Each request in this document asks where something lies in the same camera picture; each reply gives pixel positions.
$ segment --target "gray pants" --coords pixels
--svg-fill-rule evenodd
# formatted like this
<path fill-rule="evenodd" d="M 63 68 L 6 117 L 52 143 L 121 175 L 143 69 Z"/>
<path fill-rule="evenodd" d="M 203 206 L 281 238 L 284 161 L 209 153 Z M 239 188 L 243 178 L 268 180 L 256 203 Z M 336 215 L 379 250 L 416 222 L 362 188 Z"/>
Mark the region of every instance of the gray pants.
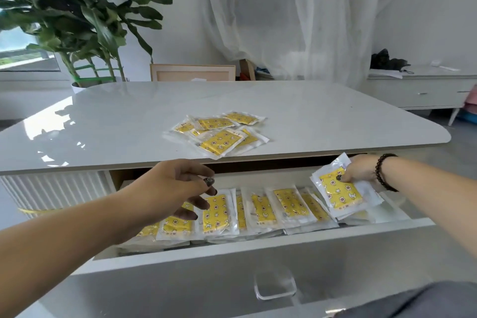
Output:
<path fill-rule="evenodd" d="M 345 310 L 336 318 L 477 317 L 477 284 L 439 282 Z"/>

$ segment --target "drawer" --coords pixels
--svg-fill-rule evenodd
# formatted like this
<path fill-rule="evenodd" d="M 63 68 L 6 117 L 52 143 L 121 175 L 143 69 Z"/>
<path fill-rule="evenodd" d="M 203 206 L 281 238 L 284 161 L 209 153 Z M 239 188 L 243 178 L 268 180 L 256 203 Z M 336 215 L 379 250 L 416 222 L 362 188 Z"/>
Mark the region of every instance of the drawer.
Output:
<path fill-rule="evenodd" d="M 361 92 L 391 105 L 461 107 L 477 79 L 367 79 Z"/>
<path fill-rule="evenodd" d="M 310 186 L 316 169 L 223 173 L 216 175 L 214 186 Z M 459 248 L 430 219 L 401 196 L 385 197 L 372 213 L 379 223 L 123 257 L 110 248 L 41 303 L 58 317 L 225 318 L 320 302 L 324 316 L 339 305 L 364 303 L 433 277 L 449 278 L 440 266 L 445 254 Z M 285 266 L 293 274 L 298 289 L 294 297 L 257 300 L 254 272 L 271 265 Z M 450 265 L 462 268 L 464 277 L 475 271 L 469 271 L 468 263 Z"/>

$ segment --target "window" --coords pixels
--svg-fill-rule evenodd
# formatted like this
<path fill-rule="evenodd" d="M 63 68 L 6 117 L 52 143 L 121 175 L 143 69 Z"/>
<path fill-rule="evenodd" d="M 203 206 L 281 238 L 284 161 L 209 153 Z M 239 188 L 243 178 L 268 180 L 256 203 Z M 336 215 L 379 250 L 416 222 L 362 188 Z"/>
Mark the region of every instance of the window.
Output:
<path fill-rule="evenodd" d="M 36 37 L 21 28 L 0 31 L 0 81 L 69 79 L 54 53 L 26 49 L 30 43 L 37 44 Z"/>

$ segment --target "beaded bracelet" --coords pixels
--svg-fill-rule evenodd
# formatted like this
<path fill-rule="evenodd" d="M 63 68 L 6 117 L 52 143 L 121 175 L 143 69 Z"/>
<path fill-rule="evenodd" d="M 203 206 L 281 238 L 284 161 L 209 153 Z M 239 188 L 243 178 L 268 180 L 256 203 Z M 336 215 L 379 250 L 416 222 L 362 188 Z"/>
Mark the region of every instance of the beaded bracelet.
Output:
<path fill-rule="evenodd" d="M 388 158 L 388 157 L 397 157 L 397 155 L 393 154 L 393 153 L 385 153 L 383 156 L 381 156 L 379 159 L 378 159 L 378 163 L 376 164 L 376 178 L 378 179 L 379 183 L 384 186 L 386 188 L 386 190 L 389 190 L 389 191 L 394 191 L 395 193 L 397 192 L 397 190 L 393 187 L 391 187 L 390 184 L 388 184 L 387 182 L 384 181 L 383 177 L 381 176 L 381 166 L 383 164 L 383 161 Z"/>

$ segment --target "fingernail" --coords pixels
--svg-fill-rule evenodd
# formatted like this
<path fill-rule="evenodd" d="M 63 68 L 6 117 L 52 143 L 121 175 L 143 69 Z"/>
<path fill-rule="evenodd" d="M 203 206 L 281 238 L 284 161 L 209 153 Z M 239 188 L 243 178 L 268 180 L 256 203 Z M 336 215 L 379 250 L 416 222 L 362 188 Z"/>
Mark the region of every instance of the fingernail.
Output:
<path fill-rule="evenodd" d="M 214 184 L 215 180 L 213 177 L 206 177 L 204 179 L 204 182 L 206 183 L 208 187 L 211 187 Z"/>

